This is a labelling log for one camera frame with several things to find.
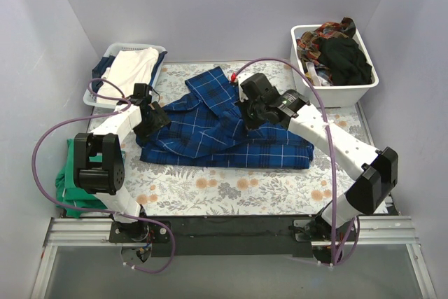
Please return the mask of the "white crumpled garment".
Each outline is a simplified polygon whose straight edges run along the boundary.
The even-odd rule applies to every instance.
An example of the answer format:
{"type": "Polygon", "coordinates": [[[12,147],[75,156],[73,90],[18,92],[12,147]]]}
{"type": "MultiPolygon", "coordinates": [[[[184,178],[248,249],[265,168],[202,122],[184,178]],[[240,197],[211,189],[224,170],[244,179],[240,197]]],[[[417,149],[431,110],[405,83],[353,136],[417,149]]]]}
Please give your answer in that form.
{"type": "Polygon", "coordinates": [[[312,62],[305,62],[305,75],[312,82],[313,86],[332,86],[329,75],[324,71],[318,71],[312,62]]]}

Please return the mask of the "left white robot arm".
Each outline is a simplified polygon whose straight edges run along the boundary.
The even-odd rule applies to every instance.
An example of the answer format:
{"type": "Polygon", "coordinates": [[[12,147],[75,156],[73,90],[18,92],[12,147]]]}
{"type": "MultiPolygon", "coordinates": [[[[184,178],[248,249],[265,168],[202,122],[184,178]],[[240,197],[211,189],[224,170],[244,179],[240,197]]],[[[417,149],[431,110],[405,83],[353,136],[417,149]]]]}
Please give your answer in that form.
{"type": "Polygon", "coordinates": [[[107,118],[91,133],[79,133],[73,141],[73,179],[76,187],[99,199],[115,225],[117,235],[135,243],[167,242],[168,225],[149,223],[144,208],[124,187],[125,166],[121,142],[133,132],[146,144],[150,137],[170,124],[157,102],[152,101],[149,84],[137,83],[129,100],[132,104],[107,118]]]}

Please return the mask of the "black crumpled shirt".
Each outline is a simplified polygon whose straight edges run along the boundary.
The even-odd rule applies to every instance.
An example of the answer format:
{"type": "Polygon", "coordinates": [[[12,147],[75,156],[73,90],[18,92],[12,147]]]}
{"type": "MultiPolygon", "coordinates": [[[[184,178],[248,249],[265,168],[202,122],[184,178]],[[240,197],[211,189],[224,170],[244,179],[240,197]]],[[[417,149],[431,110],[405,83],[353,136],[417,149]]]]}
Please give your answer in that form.
{"type": "Polygon", "coordinates": [[[332,84],[369,85],[372,82],[372,66],[352,38],[319,38],[318,61],[329,68],[332,84]]]}

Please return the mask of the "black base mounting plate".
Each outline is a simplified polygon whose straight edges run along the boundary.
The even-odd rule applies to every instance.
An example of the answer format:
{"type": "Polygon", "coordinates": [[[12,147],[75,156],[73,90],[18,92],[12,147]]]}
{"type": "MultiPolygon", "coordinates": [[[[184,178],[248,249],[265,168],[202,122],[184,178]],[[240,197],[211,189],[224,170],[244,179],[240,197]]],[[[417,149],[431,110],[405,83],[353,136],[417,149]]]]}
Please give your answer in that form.
{"type": "Polygon", "coordinates": [[[330,227],[314,216],[161,216],[112,222],[110,243],[153,257],[286,255],[330,260],[330,227]]]}

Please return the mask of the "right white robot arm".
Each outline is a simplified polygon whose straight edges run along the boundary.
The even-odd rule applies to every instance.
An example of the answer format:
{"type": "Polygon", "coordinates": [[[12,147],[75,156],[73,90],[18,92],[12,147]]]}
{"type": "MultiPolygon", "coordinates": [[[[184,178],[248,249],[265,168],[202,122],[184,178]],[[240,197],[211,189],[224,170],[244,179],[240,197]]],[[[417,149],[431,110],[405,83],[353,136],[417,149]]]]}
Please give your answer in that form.
{"type": "Polygon", "coordinates": [[[357,215],[372,215],[396,186],[398,154],[363,143],[338,125],[326,122],[321,112],[295,90],[279,93],[262,73],[236,81],[239,107],[250,130],[269,122],[309,141],[353,179],[352,186],[330,202],[302,229],[310,237],[332,241],[342,226],[357,215]]]}

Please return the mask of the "folded white shirt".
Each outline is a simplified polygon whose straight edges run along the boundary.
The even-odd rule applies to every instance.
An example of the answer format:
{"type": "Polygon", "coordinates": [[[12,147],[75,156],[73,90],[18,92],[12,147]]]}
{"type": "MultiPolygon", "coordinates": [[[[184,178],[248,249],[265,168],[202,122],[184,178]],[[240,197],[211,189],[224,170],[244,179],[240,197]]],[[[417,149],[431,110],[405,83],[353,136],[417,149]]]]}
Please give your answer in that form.
{"type": "Polygon", "coordinates": [[[158,58],[159,52],[154,48],[122,50],[101,77],[115,84],[124,97],[129,97],[136,83],[150,83],[158,58]]]}

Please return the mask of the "aluminium rail frame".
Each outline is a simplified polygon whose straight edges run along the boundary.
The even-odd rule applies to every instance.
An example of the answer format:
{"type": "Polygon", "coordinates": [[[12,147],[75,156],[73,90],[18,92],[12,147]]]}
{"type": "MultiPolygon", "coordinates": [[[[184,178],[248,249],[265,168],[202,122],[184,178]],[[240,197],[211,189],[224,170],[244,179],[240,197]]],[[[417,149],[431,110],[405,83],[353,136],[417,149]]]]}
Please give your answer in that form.
{"type": "Polygon", "coordinates": [[[338,267],[311,258],[177,256],[160,274],[131,270],[109,242],[108,218],[54,218],[33,298],[435,298],[410,217],[391,198],[363,218],[358,246],[338,267]]]}

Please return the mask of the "blue plaid long sleeve shirt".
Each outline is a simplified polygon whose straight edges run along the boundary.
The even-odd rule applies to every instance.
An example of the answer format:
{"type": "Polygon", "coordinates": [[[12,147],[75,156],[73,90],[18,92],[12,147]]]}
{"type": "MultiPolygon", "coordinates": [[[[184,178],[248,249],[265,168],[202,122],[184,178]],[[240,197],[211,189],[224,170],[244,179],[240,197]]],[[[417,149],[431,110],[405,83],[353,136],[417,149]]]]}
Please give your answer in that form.
{"type": "Polygon", "coordinates": [[[256,130],[244,125],[236,106],[238,89],[220,67],[185,81],[189,92],[164,106],[170,124],[136,137],[140,159],[159,165],[307,169],[314,146],[279,125],[256,130]]]}

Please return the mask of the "floral patterned table mat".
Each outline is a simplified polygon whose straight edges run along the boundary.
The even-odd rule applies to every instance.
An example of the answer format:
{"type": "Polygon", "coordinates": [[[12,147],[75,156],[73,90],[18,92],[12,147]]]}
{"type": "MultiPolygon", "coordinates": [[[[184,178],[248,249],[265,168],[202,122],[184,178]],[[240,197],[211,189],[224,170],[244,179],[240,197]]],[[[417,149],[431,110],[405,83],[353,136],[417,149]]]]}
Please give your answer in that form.
{"type": "MultiPolygon", "coordinates": [[[[165,63],[155,86],[161,94],[160,106],[187,94],[187,79],[215,67],[229,76],[244,63],[165,63]]],[[[293,71],[280,62],[258,62],[245,70],[249,71],[264,73],[279,92],[295,88],[293,71]]],[[[373,143],[358,104],[326,111],[346,132],[373,143]]],[[[134,133],[121,146],[124,187],[149,216],[315,214],[332,196],[330,159],[317,148],[309,169],[267,170],[148,164],[139,159],[141,149],[134,133]]]]}

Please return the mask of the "folded green shirt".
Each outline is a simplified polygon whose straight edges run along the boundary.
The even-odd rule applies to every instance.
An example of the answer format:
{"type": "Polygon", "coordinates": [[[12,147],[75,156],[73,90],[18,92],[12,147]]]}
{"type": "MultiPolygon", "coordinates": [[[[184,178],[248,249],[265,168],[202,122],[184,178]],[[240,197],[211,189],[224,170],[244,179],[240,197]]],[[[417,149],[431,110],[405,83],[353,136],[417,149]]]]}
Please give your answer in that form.
{"type": "Polygon", "coordinates": [[[78,188],[74,183],[74,140],[67,140],[66,164],[55,179],[57,201],[73,207],[88,209],[106,209],[106,206],[94,195],[78,188]]]}

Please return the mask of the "brown plaid crumpled shirt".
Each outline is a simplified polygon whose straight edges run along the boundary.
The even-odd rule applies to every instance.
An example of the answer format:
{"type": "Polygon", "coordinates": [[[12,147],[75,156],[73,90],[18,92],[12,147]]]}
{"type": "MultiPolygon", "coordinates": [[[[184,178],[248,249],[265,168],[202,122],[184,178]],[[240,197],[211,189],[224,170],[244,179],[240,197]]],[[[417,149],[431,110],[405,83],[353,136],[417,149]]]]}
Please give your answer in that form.
{"type": "Polygon", "coordinates": [[[344,17],[341,22],[325,22],[314,31],[308,31],[301,35],[297,42],[297,56],[301,61],[312,62],[316,67],[326,66],[318,61],[322,52],[319,42],[321,39],[352,38],[356,33],[355,22],[344,17]]]}

